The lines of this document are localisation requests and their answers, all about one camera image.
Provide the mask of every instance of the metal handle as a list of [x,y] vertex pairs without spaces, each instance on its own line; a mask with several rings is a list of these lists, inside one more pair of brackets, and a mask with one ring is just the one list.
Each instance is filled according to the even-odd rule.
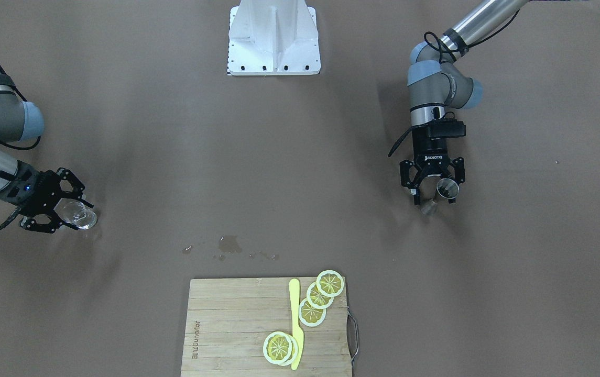
[[353,312],[349,306],[346,307],[347,310],[347,324],[348,320],[351,320],[353,324],[353,331],[355,332],[355,351],[351,353],[351,347],[348,347],[348,353],[351,355],[351,367],[354,367],[355,358],[358,356],[358,352],[360,351],[360,332],[358,331],[358,321],[353,317]]

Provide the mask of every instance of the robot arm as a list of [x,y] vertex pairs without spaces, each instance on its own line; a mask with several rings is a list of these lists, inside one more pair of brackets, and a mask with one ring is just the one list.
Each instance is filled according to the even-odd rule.
[[[27,102],[15,88],[12,78],[0,65],[0,145],[17,150],[28,150],[36,146],[43,133],[43,116],[31,102]],[[33,146],[20,148],[8,143],[37,138]],[[70,182],[71,191],[63,191],[60,181]],[[55,212],[55,206],[61,198],[80,201],[89,208],[90,203],[82,199],[85,186],[67,169],[58,172],[38,172],[31,165],[16,160],[0,150],[0,200],[12,203],[17,210],[12,214],[23,215],[21,226],[27,230],[53,233],[62,225],[77,229],[64,222]],[[46,215],[48,223],[39,224],[34,220],[37,215]]]
[[[412,50],[411,67],[408,71],[407,86],[410,96],[412,126],[398,139],[389,157],[395,152],[405,137],[411,133],[414,145],[413,160],[400,162],[402,186],[410,189],[414,204],[420,205],[420,184],[428,176],[437,176],[441,184],[451,182],[455,189],[452,195],[437,186],[432,200],[444,198],[455,203],[458,185],[465,182],[463,158],[450,159],[448,138],[465,136],[465,125],[455,117],[446,117],[446,108],[469,109],[482,99],[482,85],[479,81],[464,76],[454,63],[469,52],[470,48],[488,40],[509,25],[521,7],[529,0],[484,0],[442,37],[426,33],[424,41]],[[495,33],[494,29],[510,21]],[[435,41],[428,41],[427,36]]]

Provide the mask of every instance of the clear glass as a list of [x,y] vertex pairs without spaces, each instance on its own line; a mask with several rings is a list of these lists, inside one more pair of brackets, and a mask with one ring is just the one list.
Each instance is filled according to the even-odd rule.
[[63,198],[55,207],[60,219],[78,229],[91,229],[97,224],[97,214],[80,201]]
[[436,195],[441,195],[442,198],[445,199],[454,199],[458,196],[458,191],[460,191],[460,187],[458,184],[449,178],[440,179],[437,182],[437,193]]

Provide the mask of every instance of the cutting board handle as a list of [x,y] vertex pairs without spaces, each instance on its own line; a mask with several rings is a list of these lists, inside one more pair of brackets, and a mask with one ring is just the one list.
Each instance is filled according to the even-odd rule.
[[349,306],[346,307],[347,310],[347,326],[348,324],[352,324],[353,325],[353,334],[355,336],[355,339],[353,339],[355,341],[355,349],[352,351],[351,349],[351,342],[348,341],[348,334],[349,332],[347,331],[347,344],[348,344],[348,353],[350,353],[351,355],[351,366],[354,367],[355,364],[355,358],[358,356],[358,352],[360,351],[360,332],[358,332],[358,321],[355,320],[355,317],[353,317],[353,312],[351,311],[351,308]]

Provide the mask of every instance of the blue joint cap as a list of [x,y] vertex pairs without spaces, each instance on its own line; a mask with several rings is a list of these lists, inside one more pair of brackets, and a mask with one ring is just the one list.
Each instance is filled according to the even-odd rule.
[[476,80],[472,79],[472,94],[470,95],[470,99],[467,100],[463,109],[472,109],[479,105],[479,102],[482,102],[482,97],[484,96],[484,87],[482,84]]
[[427,45],[428,44],[426,42],[422,41],[416,47],[414,47],[414,50],[412,50],[412,53],[409,56],[409,61],[412,62],[412,64],[415,64],[417,62],[417,59],[419,58],[421,50],[423,50]]
[[442,72],[442,69],[437,60],[424,60],[417,64],[412,64],[407,74],[407,86],[439,72]]
[[43,115],[37,105],[32,102],[23,102],[25,110],[25,125],[21,140],[34,139],[43,134]]

